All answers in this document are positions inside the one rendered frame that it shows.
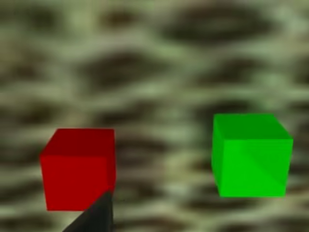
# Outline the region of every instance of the green cube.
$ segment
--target green cube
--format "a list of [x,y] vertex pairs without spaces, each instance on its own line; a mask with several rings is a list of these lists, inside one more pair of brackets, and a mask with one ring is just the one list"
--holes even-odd
[[212,139],[221,197],[285,196],[293,138],[273,114],[216,114]]

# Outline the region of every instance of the black object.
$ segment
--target black object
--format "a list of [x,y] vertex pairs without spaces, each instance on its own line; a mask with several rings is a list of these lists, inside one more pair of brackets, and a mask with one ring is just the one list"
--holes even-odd
[[112,193],[106,192],[63,232],[112,232]]

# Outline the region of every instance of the block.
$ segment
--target block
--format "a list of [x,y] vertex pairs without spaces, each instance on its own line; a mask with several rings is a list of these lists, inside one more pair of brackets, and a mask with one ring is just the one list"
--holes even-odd
[[63,232],[112,232],[112,228],[112,193],[106,192]]
[[293,138],[273,114],[216,114],[211,167],[221,197],[284,197]]
[[40,154],[48,211],[84,211],[116,180],[112,129],[58,129]]

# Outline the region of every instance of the mottled brown surface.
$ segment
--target mottled brown surface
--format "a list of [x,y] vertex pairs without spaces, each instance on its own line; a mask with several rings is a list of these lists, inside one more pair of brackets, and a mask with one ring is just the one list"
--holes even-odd
[[[119,232],[309,232],[307,0],[2,0],[0,232],[59,232],[38,154],[58,127],[114,127]],[[215,113],[273,112],[288,194],[220,199]]]

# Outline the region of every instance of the red cube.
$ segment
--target red cube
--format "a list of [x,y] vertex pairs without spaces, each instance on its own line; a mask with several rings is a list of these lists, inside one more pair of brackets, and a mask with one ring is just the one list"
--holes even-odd
[[40,162],[47,210],[84,211],[114,190],[114,130],[58,129]]

